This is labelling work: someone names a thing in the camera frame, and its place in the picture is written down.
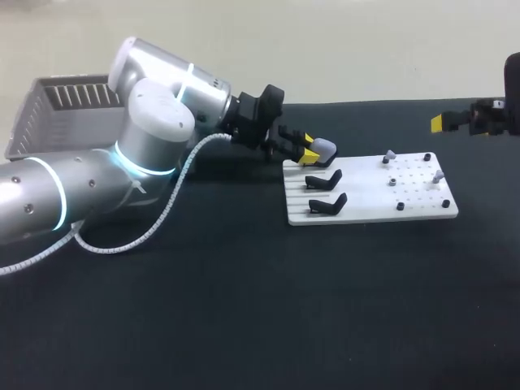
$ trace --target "white wall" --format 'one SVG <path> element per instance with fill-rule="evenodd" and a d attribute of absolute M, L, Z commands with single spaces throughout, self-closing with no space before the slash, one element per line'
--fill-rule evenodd
<path fill-rule="evenodd" d="M 288 102 L 494 96 L 520 2 L 0 0 L 0 136 L 33 78 L 107 72 L 129 35 Z"/>

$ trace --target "gray basket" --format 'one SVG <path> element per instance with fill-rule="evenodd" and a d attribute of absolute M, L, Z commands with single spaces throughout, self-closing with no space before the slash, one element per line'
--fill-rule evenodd
<path fill-rule="evenodd" d="M 6 159 L 113 145 L 124 108 L 107 81 L 106 75 L 34 80 L 16 116 Z"/>

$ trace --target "pegboard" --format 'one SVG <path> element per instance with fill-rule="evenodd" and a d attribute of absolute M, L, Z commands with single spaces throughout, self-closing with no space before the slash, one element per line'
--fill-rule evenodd
<path fill-rule="evenodd" d="M 418 219 L 449 219 L 458 215 L 457 204 L 447 179 L 434 184 L 432 179 L 441 170 L 435 154 L 398 154 L 388 164 L 383 155 L 336 158 L 328 168 L 302 167 L 284 161 L 284 186 L 288 221 L 293 226 L 342 223 L 393 222 Z M 332 191 L 307 189 L 306 176 L 329 180 L 341 169 L 343 177 Z M 309 200 L 334 203 L 346 193 L 347 203 L 338 215 L 311 214 Z M 447 208 L 443 201 L 449 200 Z M 405 203 L 404 210 L 397 203 Z"/>

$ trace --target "black hook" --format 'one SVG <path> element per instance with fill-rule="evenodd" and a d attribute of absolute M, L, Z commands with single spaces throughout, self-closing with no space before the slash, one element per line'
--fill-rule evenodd
<path fill-rule="evenodd" d="M 342 193 L 336 200 L 336 203 L 326 203 L 325 201 L 317 201 L 311 199 L 309 201 L 309 208 L 311 214 L 328 214 L 338 215 L 343 209 L 343 206 L 347 203 L 347 194 Z"/>
<path fill-rule="evenodd" d="M 341 177 L 343 177 L 343 174 L 341 173 L 341 169 L 338 169 L 332 174 L 329 180 L 321 179 L 316 176 L 306 176 L 305 183 L 307 184 L 307 189 L 322 189 L 324 191 L 332 191 L 340 182 Z"/>

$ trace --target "black tablecloth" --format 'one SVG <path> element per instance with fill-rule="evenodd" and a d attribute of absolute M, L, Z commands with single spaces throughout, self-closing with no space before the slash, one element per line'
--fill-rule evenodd
<path fill-rule="evenodd" d="M 468 103 L 284 110 L 340 156 L 437 153 L 451 220 L 290 227 L 279 164 L 208 146 L 148 245 L 71 243 L 0 279 L 0 388 L 518 388 L 520 139 L 430 134 Z M 153 219 L 132 217 L 89 240 Z M 54 238 L 4 246 L 2 264 Z"/>

